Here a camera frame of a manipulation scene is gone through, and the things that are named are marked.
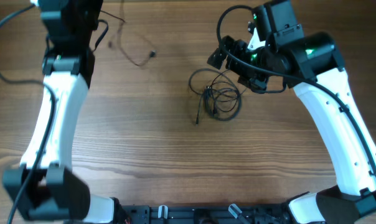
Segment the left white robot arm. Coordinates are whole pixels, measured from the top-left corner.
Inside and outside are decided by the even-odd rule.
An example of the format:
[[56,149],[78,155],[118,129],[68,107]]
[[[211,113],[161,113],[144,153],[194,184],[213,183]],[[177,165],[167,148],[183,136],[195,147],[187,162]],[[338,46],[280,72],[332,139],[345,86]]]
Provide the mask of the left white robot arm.
[[32,1],[47,29],[42,63],[44,94],[34,134],[17,169],[2,184],[12,199],[8,222],[19,213],[27,221],[114,223],[118,202],[90,193],[72,172],[72,144],[80,109],[92,80],[92,33],[102,2]]

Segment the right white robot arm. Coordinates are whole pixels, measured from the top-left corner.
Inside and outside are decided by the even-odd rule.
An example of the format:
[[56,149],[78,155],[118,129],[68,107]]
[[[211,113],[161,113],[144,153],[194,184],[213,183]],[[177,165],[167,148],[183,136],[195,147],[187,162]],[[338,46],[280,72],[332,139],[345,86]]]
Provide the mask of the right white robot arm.
[[279,205],[259,205],[253,217],[270,223],[354,223],[376,212],[376,145],[352,96],[344,59],[325,32],[305,35],[289,1],[250,9],[249,42],[218,36],[208,63],[226,67],[259,94],[281,77],[309,111],[334,166],[336,185]]

